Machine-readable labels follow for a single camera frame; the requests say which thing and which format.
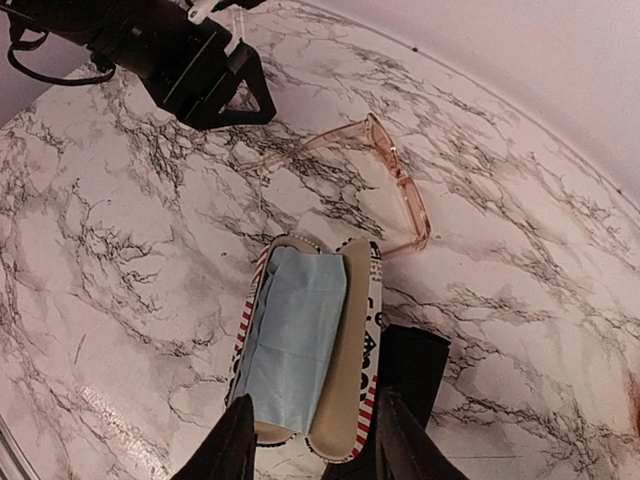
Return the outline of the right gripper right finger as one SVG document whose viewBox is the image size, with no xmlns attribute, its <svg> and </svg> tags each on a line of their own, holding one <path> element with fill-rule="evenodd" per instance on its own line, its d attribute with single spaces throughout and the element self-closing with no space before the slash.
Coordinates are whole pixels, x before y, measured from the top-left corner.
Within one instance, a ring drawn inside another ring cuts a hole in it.
<svg viewBox="0 0 640 480">
<path fill-rule="evenodd" d="M 378 479 L 466 480 L 426 434 L 401 396 L 391 389 L 379 395 L 376 424 Z"/>
</svg>

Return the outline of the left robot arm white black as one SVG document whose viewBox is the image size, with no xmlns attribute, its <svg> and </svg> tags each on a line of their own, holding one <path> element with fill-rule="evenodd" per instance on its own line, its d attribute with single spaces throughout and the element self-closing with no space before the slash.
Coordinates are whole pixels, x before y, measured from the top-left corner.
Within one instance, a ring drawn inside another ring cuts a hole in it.
<svg viewBox="0 0 640 480">
<path fill-rule="evenodd" d="M 4 1 L 9 63 L 32 79 L 58 86 L 95 85 L 122 67 L 136 74 L 160 109 L 196 130 L 265 125 L 276 114 L 258 52 L 244 41 L 225 51 L 231 33 L 209 14 L 227 1 Z M 86 79 L 41 75 L 19 52 L 49 35 L 87 48 L 99 73 Z"/>
</svg>

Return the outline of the black glasses case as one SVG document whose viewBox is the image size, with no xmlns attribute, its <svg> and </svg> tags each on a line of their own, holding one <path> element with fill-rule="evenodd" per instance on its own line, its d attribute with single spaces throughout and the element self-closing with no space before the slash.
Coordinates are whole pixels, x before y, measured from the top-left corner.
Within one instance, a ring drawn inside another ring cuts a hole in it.
<svg viewBox="0 0 640 480">
<path fill-rule="evenodd" d="M 391 388 L 419 425 L 430 419 L 448 361 L 451 342 L 418 328 L 390 325 L 381 335 L 377 387 Z M 322 478 L 375 479 L 378 405 L 373 405 L 366 443 L 359 455 L 344 464 L 330 464 Z"/>
</svg>

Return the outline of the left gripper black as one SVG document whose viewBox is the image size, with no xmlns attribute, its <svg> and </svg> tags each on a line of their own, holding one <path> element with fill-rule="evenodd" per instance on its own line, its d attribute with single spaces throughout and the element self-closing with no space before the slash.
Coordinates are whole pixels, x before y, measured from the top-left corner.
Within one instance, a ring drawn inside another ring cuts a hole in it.
<svg viewBox="0 0 640 480">
<path fill-rule="evenodd" d="M 258 52 L 244 41 L 225 52 L 231 34 L 213 21 L 141 28 L 150 67 L 142 83 L 155 104 L 196 130 L 266 125 L 276 115 Z M 258 109 L 228 107 L 241 83 Z"/>
</svg>

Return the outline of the striped flag glasses pouch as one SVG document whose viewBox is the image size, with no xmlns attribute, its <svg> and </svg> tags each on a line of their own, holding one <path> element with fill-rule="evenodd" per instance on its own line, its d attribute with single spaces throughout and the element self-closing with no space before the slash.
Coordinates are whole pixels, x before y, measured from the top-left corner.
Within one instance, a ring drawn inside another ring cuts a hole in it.
<svg viewBox="0 0 640 480">
<path fill-rule="evenodd" d="M 301 436 L 333 464 L 361 453 L 378 388 L 382 276 L 380 249 L 366 238 L 327 253 L 284 234 L 261 252 L 225 398 L 251 397 L 259 446 Z"/>
</svg>

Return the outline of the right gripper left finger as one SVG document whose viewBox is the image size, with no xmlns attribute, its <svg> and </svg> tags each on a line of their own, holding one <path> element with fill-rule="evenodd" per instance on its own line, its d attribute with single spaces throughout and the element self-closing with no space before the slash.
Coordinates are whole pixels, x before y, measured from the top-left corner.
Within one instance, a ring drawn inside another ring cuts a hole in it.
<svg viewBox="0 0 640 480">
<path fill-rule="evenodd" d="M 172 480 L 252 480 L 257 435 L 251 397 L 232 401 Z"/>
</svg>

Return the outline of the blue cleaning cloth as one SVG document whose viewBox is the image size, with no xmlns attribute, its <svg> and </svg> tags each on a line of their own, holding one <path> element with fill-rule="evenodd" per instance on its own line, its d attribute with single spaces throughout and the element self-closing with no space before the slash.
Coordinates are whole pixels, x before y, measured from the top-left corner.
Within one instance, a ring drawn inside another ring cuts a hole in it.
<svg viewBox="0 0 640 480">
<path fill-rule="evenodd" d="M 347 286 L 341 255 L 272 250 L 231 394 L 251 396 L 257 421 L 308 432 Z"/>
</svg>

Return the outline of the pink frame sunglasses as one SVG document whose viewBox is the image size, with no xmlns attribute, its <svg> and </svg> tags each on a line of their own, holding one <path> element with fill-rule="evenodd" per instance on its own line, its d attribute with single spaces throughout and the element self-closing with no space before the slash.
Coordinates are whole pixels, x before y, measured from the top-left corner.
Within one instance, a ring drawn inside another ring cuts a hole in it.
<svg viewBox="0 0 640 480">
<path fill-rule="evenodd" d="M 366 236 L 387 258 L 421 251 L 429 241 L 432 227 L 423 197 L 373 113 L 238 170 L 256 176 L 270 196 L 293 180 L 301 190 L 294 196 L 302 202 L 294 209 L 299 232 L 316 238 Z"/>
</svg>

